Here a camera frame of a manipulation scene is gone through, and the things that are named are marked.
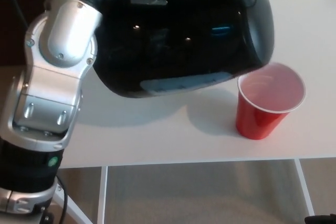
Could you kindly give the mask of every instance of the red solo cup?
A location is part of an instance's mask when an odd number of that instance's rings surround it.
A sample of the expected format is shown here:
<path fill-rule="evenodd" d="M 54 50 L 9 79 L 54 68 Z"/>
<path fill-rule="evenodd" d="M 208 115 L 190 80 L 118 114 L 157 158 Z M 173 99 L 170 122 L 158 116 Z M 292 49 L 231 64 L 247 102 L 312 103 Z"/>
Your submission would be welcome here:
<path fill-rule="evenodd" d="M 289 67 L 270 63 L 238 78 L 236 127 L 250 139 L 263 139 L 305 99 L 301 77 Z"/>

